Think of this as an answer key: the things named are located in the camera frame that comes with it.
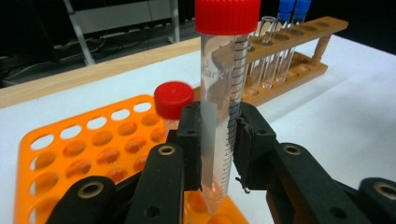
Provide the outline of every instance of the white table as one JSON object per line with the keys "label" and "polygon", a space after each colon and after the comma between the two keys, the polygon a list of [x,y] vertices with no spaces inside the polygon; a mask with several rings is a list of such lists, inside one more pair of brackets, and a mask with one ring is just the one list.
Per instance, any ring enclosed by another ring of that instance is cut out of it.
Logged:
{"label": "white table", "polygon": [[[312,55],[315,43],[297,51]],[[178,79],[200,83],[194,51],[117,76],[0,109],[0,218],[12,223],[18,145],[33,129]],[[259,106],[279,142],[307,148],[336,180],[357,188],[365,177],[396,181],[396,56],[333,36],[322,61],[327,73]],[[233,181],[229,193],[250,223],[273,223],[265,192],[246,195]]]}

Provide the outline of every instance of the red cap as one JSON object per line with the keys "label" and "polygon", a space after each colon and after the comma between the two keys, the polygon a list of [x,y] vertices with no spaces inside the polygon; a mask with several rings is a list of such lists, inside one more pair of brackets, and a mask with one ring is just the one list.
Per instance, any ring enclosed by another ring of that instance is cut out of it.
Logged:
{"label": "red cap", "polygon": [[194,100],[192,87],[184,82],[165,82],[155,89],[157,113],[165,119],[180,119],[183,106]]}
{"label": "red cap", "polygon": [[244,35],[256,30],[261,0],[195,0],[195,30],[207,35]]}

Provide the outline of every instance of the small tube with red cap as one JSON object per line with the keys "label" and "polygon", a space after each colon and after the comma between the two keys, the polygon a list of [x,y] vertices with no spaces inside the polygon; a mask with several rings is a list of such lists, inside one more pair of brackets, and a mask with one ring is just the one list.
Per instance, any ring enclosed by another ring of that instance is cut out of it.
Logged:
{"label": "small tube with red cap", "polygon": [[170,81],[158,86],[154,91],[157,114],[163,118],[165,136],[169,130],[176,130],[183,107],[194,101],[192,87],[184,82]]}

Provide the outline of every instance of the centrifuge tube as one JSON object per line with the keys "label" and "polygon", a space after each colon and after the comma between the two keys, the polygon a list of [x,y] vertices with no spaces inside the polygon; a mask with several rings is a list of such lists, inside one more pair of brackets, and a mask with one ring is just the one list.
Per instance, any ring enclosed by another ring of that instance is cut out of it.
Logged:
{"label": "centrifuge tube", "polygon": [[228,191],[248,37],[259,12],[260,0],[195,1],[195,28],[201,33],[201,184],[210,214]]}
{"label": "centrifuge tube", "polygon": [[[294,9],[293,19],[291,20],[290,23],[290,27],[294,27],[295,25],[299,25],[304,22],[306,12],[308,11],[310,5],[311,5],[311,0],[297,0]],[[294,35],[303,34],[298,29],[291,29],[290,33]],[[277,80],[280,82],[285,81],[286,79],[287,73],[290,68],[291,60],[294,55],[294,51],[295,51],[295,47],[284,51],[285,53],[282,57],[282,61],[279,63],[279,67],[276,74]]]}
{"label": "centrifuge tube", "polygon": [[163,118],[164,136],[176,130],[183,107],[194,100],[192,87],[180,81],[169,81],[154,91],[155,110]]}
{"label": "centrifuge tube", "polygon": [[[295,0],[281,0],[279,2],[279,12],[277,14],[277,30],[279,32],[275,35],[275,38],[278,40],[288,40],[289,37],[289,28],[290,28],[290,16],[291,11],[294,8]],[[286,80],[286,76],[282,76],[279,74],[279,64],[282,64],[283,60],[288,57],[289,50],[280,51],[277,54],[277,72],[276,72],[276,81],[284,82]]]}
{"label": "centrifuge tube", "polygon": [[[260,31],[257,36],[257,41],[259,44],[270,45],[271,38],[276,28],[276,18],[265,16],[262,17],[262,22],[260,25]],[[246,92],[248,94],[256,95],[259,93],[260,81],[262,79],[263,71],[266,71],[268,66],[268,57],[259,59],[249,65],[249,72],[247,72],[246,77]]]}

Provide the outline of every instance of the metal screw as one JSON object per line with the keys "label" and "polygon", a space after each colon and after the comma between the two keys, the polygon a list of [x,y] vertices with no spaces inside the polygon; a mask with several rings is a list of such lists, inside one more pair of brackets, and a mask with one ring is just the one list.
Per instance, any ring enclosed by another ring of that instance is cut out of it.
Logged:
{"label": "metal screw", "polygon": [[384,182],[378,182],[374,185],[374,189],[381,195],[396,200],[396,188],[390,184]]}
{"label": "metal screw", "polygon": [[88,183],[88,184],[82,186],[78,190],[78,196],[83,199],[92,198],[92,197],[100,194],[100,192],[102,192],[104,187],[105,186],[101,182],[95,181],[95,182]]}
{"label": "metal screw", "polygon": [[175,153],[175,148],[170,146],[163,146],[158,148],[158,152],[163,156],[169,156]]}

